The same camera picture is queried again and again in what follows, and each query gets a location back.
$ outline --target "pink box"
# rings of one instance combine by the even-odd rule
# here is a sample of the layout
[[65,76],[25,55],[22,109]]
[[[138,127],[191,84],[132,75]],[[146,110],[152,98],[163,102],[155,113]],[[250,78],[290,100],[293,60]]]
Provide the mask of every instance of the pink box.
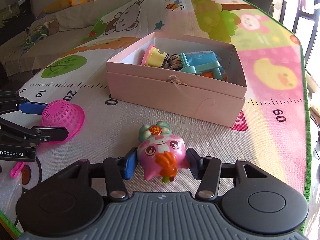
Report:
[[[141,66],[150,44],[169,55],[212,50],[227,82],[170,69]],[[112,98],[232,127],[243,105],[246,80],[234,45],[189,35],[153,32],[107,61]],[[188,86],[168,82],[177,76]]]

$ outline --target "play mat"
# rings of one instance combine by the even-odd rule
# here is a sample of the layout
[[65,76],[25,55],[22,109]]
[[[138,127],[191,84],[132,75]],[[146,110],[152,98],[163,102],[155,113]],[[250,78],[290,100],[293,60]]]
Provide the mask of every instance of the play mat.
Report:
[[[155,30],[236,46],[248,91],[233,128],[111,98],[105,78],[106,60]],[[184,139],[186,147],[193,147],[201,156],[230,163],[247,159],[308,198],[311,147],[301,51],[296,36],[243,0],[133,0],[102,16],[80,46],[20,89],[20,95],[30,101],[65,99],[78,104],[86,119],[82,130],[69,142],[43,143],[36,162],[26,165],[16,179],[9,175],[15,163],[0,161],[0,210],[21,229],[15,214],[21,194],[79,159],[97,163],[110,156],[124,156],[138,146],[139,127],[159,120],[166,121]],[[21,112],[2,117],[28,128],[41,120],[41,116]],[[133,178],[125,183],[129,193],[194,194],[200,182],[189,170],[181,170],[172,183],[164,184],[159,178],[147,182],[138,166]],[[222,179],[220,194],[232,183]],[[103,180],[93,180],[92,187],[105,194]]]

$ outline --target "gray grip pad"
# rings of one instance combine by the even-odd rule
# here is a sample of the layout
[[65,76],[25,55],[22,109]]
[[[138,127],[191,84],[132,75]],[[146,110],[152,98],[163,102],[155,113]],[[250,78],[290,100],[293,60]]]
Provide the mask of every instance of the gray grip pad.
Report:
[[89,228],[73,236],[45,238],[24,233],[21,240],[307,240],[298,231],[257,236],[224,220],[216,205],[200,202],[189,192],[134,192],[111,203]]

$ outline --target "cartoon chick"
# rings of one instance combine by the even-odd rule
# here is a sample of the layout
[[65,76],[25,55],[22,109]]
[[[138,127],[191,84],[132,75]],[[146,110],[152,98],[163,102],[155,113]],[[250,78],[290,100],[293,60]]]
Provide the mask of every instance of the cartoon chick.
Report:
[[268,58],[255,62],[254,73],[268,87],[275,90],[290,90],[297,86],[294,72],[284,66],[273,65]]

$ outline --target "blue toy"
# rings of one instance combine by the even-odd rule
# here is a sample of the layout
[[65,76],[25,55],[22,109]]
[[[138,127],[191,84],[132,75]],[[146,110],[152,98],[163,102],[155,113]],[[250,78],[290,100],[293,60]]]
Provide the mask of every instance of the blue toy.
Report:
[[139,142],[160,134],[172,134],[166,122],[159,121],[155,125],[144,124],[139,129]]
[[223,68],[212,50],[180,53],[182,61],[181,72],[190,74],[204,74],[212,72],[213,77],[222,80]]

